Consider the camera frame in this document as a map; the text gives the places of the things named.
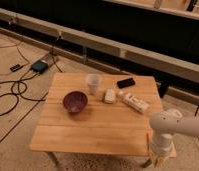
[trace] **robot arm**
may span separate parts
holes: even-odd
[[[150,125],[154,133],[149,146],[158,156],[170,155],[174,133],[199,138],[199,117],[182,117],[176,109],[153,114]]]
[[[155,132],[174,134],[179,133],[199,138],[199,117],[176,116],[176,110],[169,110],[160,114],[154,114],[150,118],[151,128]]]

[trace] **paper cup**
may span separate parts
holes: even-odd
[[[98,74],[88,74],[86,79],[90,94],[96,94],[101,83],[101,76]]]

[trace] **wooden table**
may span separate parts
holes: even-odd
[[[57,73],[37,124],[30,149],[49,152],[95,153],[148,156],[147,133],[151,131],[149,116],[162,111],[162,104],[153,77],[103,74],[99,92],[89,95],[84,73]],[[102,102],[106,88],[116,87],[118,80],[133,77],[136,86],[125,88],[149,103],[144,115],[117,99],[115,104]],[[83,112],[69,114],[62,100],[71,91],[88,96]]]

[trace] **bowl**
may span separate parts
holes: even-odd
[[[79,113],[88,103],[87,96],[81,91],[68,93],[63,99],[63,106],[69,113]]]

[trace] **smartphone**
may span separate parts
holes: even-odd
[[[129,86],[133,86],[133,85],[135,85],[135,81],[133,78],[128,78],[125,80],[117,81],[117,86],[119,88],[125,88],[125,87],[129,87]]]

